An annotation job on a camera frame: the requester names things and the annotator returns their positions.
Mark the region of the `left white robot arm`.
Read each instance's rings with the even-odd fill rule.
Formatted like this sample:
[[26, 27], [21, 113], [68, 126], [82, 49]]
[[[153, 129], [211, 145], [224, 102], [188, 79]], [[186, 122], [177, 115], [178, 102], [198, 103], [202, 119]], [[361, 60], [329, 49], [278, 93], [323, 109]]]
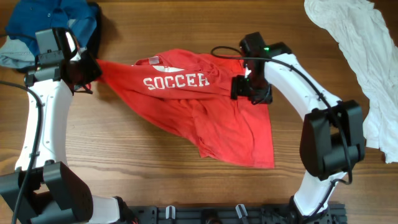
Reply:
[[68, 111], [75, 91], [101, 75], [70, 29], [35, 34], [40, 53], [21, 86], [29, 97], [22, 152], [1, 177], [1, 196], [21, 223], [122, 223], [123, 203], [94, 196], [67, 164]]

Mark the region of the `red soccer t-shirt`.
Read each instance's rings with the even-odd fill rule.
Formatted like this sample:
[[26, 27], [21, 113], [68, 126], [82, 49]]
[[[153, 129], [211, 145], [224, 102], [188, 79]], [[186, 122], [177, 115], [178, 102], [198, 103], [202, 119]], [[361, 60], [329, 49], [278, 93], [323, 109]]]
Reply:
[[188, 139], [202, 157], [274, 167], [267, 105], [230, 97], [232, 79], [245, 73], [241, 61], [173, 49], [133, 65], [98, 63], [99, 82], [148, 122]]

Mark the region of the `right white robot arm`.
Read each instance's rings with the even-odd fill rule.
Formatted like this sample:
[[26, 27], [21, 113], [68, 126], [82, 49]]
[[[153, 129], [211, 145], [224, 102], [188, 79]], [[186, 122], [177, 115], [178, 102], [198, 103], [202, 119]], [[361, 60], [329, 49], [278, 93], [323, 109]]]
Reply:
[[288, 220], [310, 223], [328, 215], [337, 184], [353, 181], [354, 166], [364, 159], [363, 113], [324, 89], [299, 64], [283, 42], [267, 45], [261, 34], [239, 43], [246, 75], [232, 81], [231, 98], [245, 96], [253, 105], [271, 104], [277, 88], [303, 121], [299, 153], [305, 174], [291, 198]]

